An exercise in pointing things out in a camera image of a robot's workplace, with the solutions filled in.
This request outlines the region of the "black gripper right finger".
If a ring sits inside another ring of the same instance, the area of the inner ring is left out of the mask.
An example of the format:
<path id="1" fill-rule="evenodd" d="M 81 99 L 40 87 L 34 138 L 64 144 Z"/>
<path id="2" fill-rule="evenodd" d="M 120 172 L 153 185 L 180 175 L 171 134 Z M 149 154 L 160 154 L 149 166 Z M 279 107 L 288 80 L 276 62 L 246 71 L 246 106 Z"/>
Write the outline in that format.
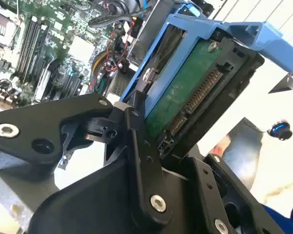
<path id="1" fill-rule="evenodd" d="M 190 158 L 206 234 L 281 234 L 282 229 L 217 155 Z"/>

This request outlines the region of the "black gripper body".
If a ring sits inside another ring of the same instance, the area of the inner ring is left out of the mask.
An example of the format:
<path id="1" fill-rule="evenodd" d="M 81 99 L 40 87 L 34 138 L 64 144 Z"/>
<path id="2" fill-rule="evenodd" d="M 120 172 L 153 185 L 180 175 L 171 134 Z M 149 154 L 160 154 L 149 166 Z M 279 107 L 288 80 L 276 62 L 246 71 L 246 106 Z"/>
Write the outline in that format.
<path id="1" fill-rule="evenodd" d="M 49 196 L 34 212 L 30 234 L 199 234 L 201 215 L 190 180 L 162 169 L 172 220 L 162 230 L 137 227 L 132 220 L 126 162 L 109 164 Z"/>

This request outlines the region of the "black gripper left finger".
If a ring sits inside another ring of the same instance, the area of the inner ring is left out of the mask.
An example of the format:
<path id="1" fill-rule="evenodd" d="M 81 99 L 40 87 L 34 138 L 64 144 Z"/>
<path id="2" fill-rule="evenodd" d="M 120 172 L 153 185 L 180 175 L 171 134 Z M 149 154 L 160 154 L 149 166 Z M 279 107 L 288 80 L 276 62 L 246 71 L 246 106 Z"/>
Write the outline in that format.
<path id="1" fill-rule="evenodd" d="M 64 155 L 102 142 L 105 166 L 126 162 L 133 222 L 165 227 L 172 210 L 159 154 L 146 132 L 144 104 L 140 92 L 115 104 L 100 94 L 87 94 L 1 111 L 0 172 L 43 181 Z"/>

